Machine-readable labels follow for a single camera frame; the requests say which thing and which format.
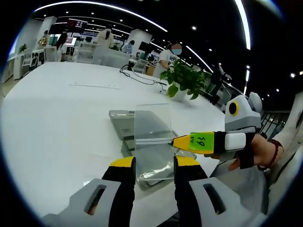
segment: white table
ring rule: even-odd
[[[16,84],[0,110],[0,136],[13,179],[39,217],[62,211],[72,194],[122,158],[109,110],[169,103],[178,135],[224,130],[224,114],[203,97],[177,103],[160,90],[118,69],[73,62],[45,63]],[[207,175],[218,163],[202,155],[197,160]],[[136,185],[131,226],[154,227],[177,212],[174,190],[170,183],[138,196]]]

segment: white pillar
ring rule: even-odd
[[[133,30],[131,32],[131,34],[128,36],[126,43],[129,43],[131,40],[134,40],[132,55],[136,55],[141,43],[145,42],[145,43],[149,44],[151,39],[152,39],[151,34],[148,34],[147,32],[144,32],[140,29],[136,29],[136,30]]]
[[[38,36],[36,39],[36,47],[35,49],[38,48],[38,41],[41,39],[41,37],[44,35],[44,32],[47,30],[49,31],[49,29],[51,28],[51,26],[56,23],[57,18],[56,17],[46,17],[40,27],[40,30],[38,32]]]

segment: face mask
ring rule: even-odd
[[[182,49],[172,49],[172,52],[175,54],[175,55],[179,55],[182,53]]]

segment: monitor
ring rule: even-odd
[[[68,32],[82,33],[86,27],[86,24],[87,22],[84,20],[69,19],[66,27]]]
[[[87,36],[87,37],[85,38],[85,41],[88,42],[88,43],[90,43],[91,40],[92,40],[92,38],[93,38],[93,37]]]
[[[54,24],[48,31],[48,34],[62,34],[66,28],[66,24]]]
[[[150,44],[141,42],[139,50],[145,51],[145,52],[152,52],[152,47]]]
[[[75,37],[68,37],[65,41],[65,44],[67,46],[74,46],[76,43],[76,40],[77,40],[77,38],[75,38]]]

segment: black cable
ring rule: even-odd
[[[132,70],[133,74],[136,75],[137,77],[142,78],[142,79],[146,79],[146,80],[150,80],[150,81],[152,81],[153,83],[152,83],[152,84],[150,84],[150,83],[144,83],[144,82],[142,82],[142,81],[140,81],[140,80],[137,80],[137,79],[131,77],[131,75],[130,75],[129,73],[124,72],[124,70],[127,69],[128,67],[129,67],[128,64],[122,66],[122,68],[120,69],[120,73],[122,73],[122,74],[124,74],[125,76],[130,77],[130,78],[132,78],[132,79],[134,79],[134,80],[136,80],[136,81],[138,81],[138,82],[140,82],[140,83],[146,84],[146,85],[160,84],[160,85],[161,85],[161,88],[162,88],[160,92],[163,91],[163,89],[164,89],[164,88],[163,88],[163,85],[166,85],[166,84],[160,83],[160,82],[155,81],[155,80],[153,80],[153,79],[148,79],[148,78],[141,77],[140,75],[136,74],[136,73]]]

